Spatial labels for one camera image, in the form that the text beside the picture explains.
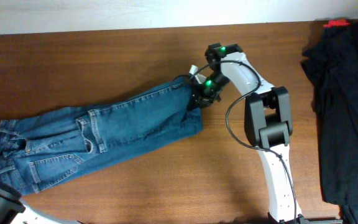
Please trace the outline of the blue denim jeans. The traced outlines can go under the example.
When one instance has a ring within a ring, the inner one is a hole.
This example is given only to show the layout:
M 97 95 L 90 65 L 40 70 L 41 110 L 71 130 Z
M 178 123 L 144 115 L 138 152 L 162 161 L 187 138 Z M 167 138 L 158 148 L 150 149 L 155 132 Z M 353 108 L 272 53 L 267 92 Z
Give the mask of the blue denim jeans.
M 164 83 L 111 105 L 66 107 L 0 123 L 0 182 L 23 195 L 198 134 L 199 109 L 190 86 Z

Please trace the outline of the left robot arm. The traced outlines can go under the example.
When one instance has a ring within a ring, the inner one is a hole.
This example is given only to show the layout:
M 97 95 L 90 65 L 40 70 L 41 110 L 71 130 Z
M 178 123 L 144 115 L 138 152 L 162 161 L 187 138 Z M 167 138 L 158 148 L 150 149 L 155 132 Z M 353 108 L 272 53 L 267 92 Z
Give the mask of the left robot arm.
M 21 194 L 0 182 L 0 224 L 80 224 L 40 212 L 21 200 Z

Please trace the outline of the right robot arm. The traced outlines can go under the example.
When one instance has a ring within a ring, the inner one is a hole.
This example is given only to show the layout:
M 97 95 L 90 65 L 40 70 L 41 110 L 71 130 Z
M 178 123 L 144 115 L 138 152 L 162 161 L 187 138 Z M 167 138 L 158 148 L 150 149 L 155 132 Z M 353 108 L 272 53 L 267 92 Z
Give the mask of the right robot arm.
M 245 102 L 245 147 L 256 150 L 262 161 L 268 188 L 271 223 L 304 223 L 290 171 L 290 136 L 293 133 L 288 90 L 275 87 L 254 69 L 237 44 L 211 44 L 204 53 L 212 70 L 208 77 L 198 68 L 189 74 L 192 97 L 188 109 L 205 108 L 219 101 L 220 93 L 233 83 Z

